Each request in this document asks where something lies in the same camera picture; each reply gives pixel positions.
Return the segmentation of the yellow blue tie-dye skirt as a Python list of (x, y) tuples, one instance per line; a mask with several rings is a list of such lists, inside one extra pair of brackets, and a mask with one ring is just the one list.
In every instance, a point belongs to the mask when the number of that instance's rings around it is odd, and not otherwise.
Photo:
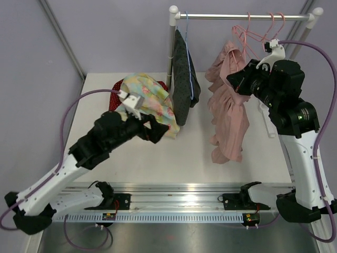
[(168, 91), (154, 78), (146, 73), (133, 73), (121, 83), (121, 90), (131, 94), (137, 94), (144, 98), (139, 111), (144, 114), (152, 114), (157, 122), (169, 126), (166, 137), (176, 138), (180, 131), (173, 112), (173, 104)]

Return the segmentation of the pink pleated skirt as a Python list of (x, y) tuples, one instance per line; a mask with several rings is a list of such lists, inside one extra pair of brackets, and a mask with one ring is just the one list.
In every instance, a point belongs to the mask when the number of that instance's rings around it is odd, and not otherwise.
[(250, 97), (236, 93), (226, 79), (230, 75), (229, 53), (232, 50), (239, 48), (227, 41), (205, 73), (205, 78), (211, 83), (209, 90), (213, 93), (207, 102), (215, 126), (215, 134), (210, 138), (210, 143), (215, 146), (211, 158), (218, 164), (242, 161), (243, 139), (250, 125), (244, 106)]

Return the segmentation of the red polka dot skirt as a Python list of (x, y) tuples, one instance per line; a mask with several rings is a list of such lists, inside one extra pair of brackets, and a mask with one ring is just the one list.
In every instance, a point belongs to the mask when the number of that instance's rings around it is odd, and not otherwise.
[[(121, 85), (123, 83), (123, 79), (119, 80), (118, 82), (116, 82), (112, 88), (112, 90), (114, 91), (119, 91), (121, 88)], [(163, 81), (158, 81), (159, 85), (166, 91), (168, 92), (168, 88), (165, 85), (165, 83)], [(111, 93), (110, 95), (110, 103), (109, 103), (109, 111), (115, 111), (120, 105), (121, 105), (121, 101), (119, 99), (119, 96), (115, 93)]]

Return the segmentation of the pink hanger of tie-dye skirt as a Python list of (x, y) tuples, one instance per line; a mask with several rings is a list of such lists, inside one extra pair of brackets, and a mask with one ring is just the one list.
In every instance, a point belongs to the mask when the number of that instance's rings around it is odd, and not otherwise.
[(247, 12), (247, 16), (248, 16), (248, 25), (246, 28), (244, 28), (241, 25), (234, 25), (231, 29), (232, 32), (232, 37), (234, 40), (237, 40), (240, 44), (240, 48), (241, 48), (241, 55), (244, 58), (244, 60), (246, 60), (246, 58), (248, 57), (249, 59), (257, 59), (259, 60), (260, 58), (258, 57), (258, 55), (252, 50), (252, 48), (250, 47), (249, 43), (248, 43), (248, 37), (251, 37), (250, 35), (248, 35), (249, 33), (249, 28), (250, 28), (250, 23), (251, 23), (251, 16), (250, 13)]

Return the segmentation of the pink hanger of red skirt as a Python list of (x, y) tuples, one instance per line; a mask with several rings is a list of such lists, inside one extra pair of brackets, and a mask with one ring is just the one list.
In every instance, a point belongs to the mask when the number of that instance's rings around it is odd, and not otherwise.
[(264, 35), (258, 34), (256, 32), (252, 32), (250, 30), (250, 23), (251, 23), (251, 14), (250, 12), (247, 12), (248, 15), (248, 25), (246, 28), (244, 28), (241, 25), (234, 25), (231, 29), (232, 36), (236, 37), (238, 40), (241, 40), (242, 42), (246, 43), (248, 38), (252, 38), (253, 40), (257, 42), (263, 42), (265, 39), (267, 39), (267, 36), (269, 32), (273, 29), (275, 25), (275, 18), (274, 14), (269, 12), (269, 16), (271, 18), (271, 25), (266, 30)]

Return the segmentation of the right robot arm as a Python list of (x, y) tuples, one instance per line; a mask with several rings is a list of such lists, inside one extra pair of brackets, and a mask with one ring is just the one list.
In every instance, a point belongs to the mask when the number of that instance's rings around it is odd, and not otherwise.
[(331, 208), (336, 199), (326, 181), (320, 150), (315, 146), (319, 119), (315, 107), (300, 98), (305, 73), (291, 60), (278, 60), (272, 67), (250, 60), (242, 70), (227, 76), (235, 92), (255, 96), (267, 106), (289, 154), (295, 178), (295, 189), (279, 194), (276, 207), (292, 223), (312, 223)]

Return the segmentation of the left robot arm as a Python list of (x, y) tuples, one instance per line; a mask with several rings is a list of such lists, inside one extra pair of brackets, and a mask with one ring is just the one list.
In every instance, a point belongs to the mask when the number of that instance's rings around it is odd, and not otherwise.
[(139, 137), (154, 144), (169, 130), (151, 114), (132, 114), (122, 120), (118, 112), (105, 112), (86, 135), (73, 144), (55, 169), (21, 192), (9, 192), (5, 201), (14, 211), (15, 229), (34, 235), (46, 229), (54, 219), (80, 210), (109, 209), (114, 205), (114, 189), (97, 182), (88, 189), (60, 197), (58, 194), (75, 179), (92, 171), (125, 142)]

